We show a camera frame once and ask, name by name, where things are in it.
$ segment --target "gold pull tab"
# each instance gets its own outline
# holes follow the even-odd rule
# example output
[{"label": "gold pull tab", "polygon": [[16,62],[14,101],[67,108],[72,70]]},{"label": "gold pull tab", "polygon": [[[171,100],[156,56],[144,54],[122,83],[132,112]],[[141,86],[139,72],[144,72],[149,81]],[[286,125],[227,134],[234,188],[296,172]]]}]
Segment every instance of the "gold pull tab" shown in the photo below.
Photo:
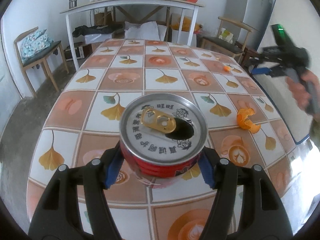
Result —
[{"label": "gold pull tab", "polygon": [[147,108],[142,112],[141,123],[162,133],[171,133],[176,128],[176,121],[172,115],[153,108]]}]

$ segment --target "silver screw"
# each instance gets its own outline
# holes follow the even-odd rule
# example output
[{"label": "silver screw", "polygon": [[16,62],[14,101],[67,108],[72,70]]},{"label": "silver screw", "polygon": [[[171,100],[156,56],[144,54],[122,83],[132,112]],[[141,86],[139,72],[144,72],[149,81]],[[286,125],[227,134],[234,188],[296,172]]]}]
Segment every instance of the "silver screw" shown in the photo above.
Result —
[{"label": "silver screw", "polygon": [[99,165],[100,164],[100,159],[94,159],[94,160],[92,160],[92,165]]},{"label": "silver screw", "polygon": [[254,165],[253,168],[255,171],[262,171],[262,167],[258,164]]},{"label": "silver screw", "polygon": [[65,171],[67,169],[67,165],[63,164],[59,166],[59,171]]},{"label": "silver screw", "polygon": [[221,163],[222,165],[228,165],[228,164],[229,164],[229,160],[226,159],[226,158],[222,158],[222,159],[220,159],[220,163]]}]

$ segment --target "white table leg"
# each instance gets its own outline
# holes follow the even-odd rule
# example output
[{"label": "white table leg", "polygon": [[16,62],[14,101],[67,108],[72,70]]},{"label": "white table leg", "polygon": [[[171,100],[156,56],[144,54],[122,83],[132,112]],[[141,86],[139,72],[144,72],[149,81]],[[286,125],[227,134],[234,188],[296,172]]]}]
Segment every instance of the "white table leg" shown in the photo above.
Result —
[{"label": "white table leg", "polygon": [[77,60],[75,45],[73,43],[73,37],[72,37],[72,31],[71,31],[71,23],[69,21],[69,15],[68,14],[66,14],[66,21],[67,21],[67,31],[68,31],[68,38],[69,38],[72,58],[73,58],[73,62],[75,64],[75,69],[76,69],[76,71],[78,71],[79,70],[79,64],[78,64],[78,60]]},{"label": "white table leg", "polygon": [[180,44],[180,38],[181,38],[181,32],[182,32],[182,25],[183,25],[183,19],[184,19],[185,12],[186,12],[186,9],[182,9],[180,26],[179,26],[179,32],[178,32],[178,38],[177,38],[177,43],[178,43],[178,44]]},{"label": "white table leg", "polygon": [[192,36],[193,36],[193,32],[195,30],[195,26],[196,26],[196,21],[197,21],[197,17],[198,17],[198,10],[199,7],[195,6],[195,9],[193,11],[193,17],[192,17],[192,22],[191,22],[191,26],[190,26],[190,32],[189,32],[189,38],[188,38],[188,46],[191,45],[192,42]]}]

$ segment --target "can lid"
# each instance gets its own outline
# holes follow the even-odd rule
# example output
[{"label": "can lid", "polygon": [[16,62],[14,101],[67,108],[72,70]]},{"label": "can lid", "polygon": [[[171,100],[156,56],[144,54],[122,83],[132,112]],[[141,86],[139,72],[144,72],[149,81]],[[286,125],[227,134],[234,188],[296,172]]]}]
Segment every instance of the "can lid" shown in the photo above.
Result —
[{"label": "can lid", "polygon": [[130,103],[120,120],[120,136],[136,157],[159,166],[194,158],[208,136],[199,108],[173,94],[150,94]]}]

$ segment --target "orange peel piece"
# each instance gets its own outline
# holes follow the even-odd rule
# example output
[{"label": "orange peel piece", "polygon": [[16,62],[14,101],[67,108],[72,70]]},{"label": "orange peel piece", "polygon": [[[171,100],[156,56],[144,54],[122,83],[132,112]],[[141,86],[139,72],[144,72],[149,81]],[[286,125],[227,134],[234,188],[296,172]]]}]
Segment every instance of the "orange peel piece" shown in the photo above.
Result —
[{"label": "orange peel piece", "polygon": [[249,130],[251,133],[259,132],[261,125],[255,125],[251,120],[247,120],[248,116],[254,115],[255,111],[252,108],[241,108],[237,113],[237,124],[244,130]]},{"label": "orange peel piece", "polygon": [[230,72],[231,67],[229,67],[229,66],[224,66],[224,67],[223,67],[223,70],[224,70],[224,71],[227,71],[227,72]]}]

